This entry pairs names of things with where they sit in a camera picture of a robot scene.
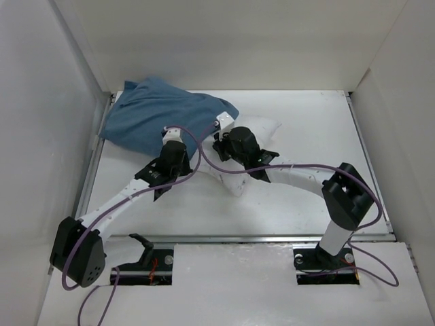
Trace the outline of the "blue pillowcase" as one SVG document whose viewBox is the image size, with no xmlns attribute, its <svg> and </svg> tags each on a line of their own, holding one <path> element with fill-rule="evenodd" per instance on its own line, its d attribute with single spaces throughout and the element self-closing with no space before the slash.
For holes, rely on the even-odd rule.
<svg viewBox="0 0 435 326">
<path fill-rule="evenodd" d="M 222 98 L 188 92 L 158 77 L 140 83 L 125 81 L 99 136 L 124 149 L 156 157 L 162 148 L 163 129 L 181 126 L 194 135 L 183 137 L 192 157 L 197 150 L 195 140 L 205 138 L 204 131 L 224 111 L 234 119 L 239 115 L 239 110 Z"/>
</svg>

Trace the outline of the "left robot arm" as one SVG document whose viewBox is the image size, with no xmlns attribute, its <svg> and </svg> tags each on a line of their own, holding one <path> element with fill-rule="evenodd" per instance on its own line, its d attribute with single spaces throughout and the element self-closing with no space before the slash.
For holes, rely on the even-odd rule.
<svg viewBox="0 0 435 326">
<path fill-rule="evenodd" d="M 167 141 L 160 155 L 101 207 L 78 219 L 64 218 L 58 225 L 50 255 L 51 265 L 62 273 L 63 288 L 72 291 L 91 286 L 107 262 L 115 266 L 114 259 L 119 258 L 125 264 L 124 252 L 129 250 L 129 262 L 137 269 L 147 268 L 152 262 L 153 244 L 144 237 L 132 234 L 120 249 L 108 249 L 105 243 L 134 203 L 154 203 L 191 172 L 186 145 L 182 141 Z"/>
</svg>

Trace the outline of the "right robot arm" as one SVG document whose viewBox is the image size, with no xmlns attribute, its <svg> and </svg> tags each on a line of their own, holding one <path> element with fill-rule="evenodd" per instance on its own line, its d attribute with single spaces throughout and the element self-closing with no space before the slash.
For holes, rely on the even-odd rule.
<svg viewBox="0 0 435 326">
<path fill-rule="evenodd" d="M 314 250 L 314 259 L 323 269 L 338 266 L 343 247 L 373 204 L 379 201 L 355 167 L 324 164 L 295 164 L 279 153 L 262 149 L 247 127 L 219 131 L 213 149 L 221 161 L 234 160 L 253 179 L 278 183 L 318 195 L 326 204 L 330 222 Z"/>
</svg>

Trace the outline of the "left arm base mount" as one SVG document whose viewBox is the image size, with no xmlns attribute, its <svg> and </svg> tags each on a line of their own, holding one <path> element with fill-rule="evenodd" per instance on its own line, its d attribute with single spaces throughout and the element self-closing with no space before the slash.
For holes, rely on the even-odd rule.
<svg viewBox="0 0 435 326">
<path fill-rule="evenodd" d="M 174 250 L 145 249 L 132 263 L 119 268 L 119 286 L 167 286 L 172 285 Z"/>
</svg>

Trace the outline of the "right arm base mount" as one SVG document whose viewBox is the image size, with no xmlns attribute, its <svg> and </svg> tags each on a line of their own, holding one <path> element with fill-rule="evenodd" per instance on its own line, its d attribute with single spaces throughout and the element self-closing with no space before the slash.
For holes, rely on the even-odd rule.
<svg viewBox="0 0 435 326">
<path fill-rule="evenodd" d="M 344 247 L 331 256 L 321 248 L 293 249 L 298 285 L 359 285 L 353 251 Z"/>
</svg>

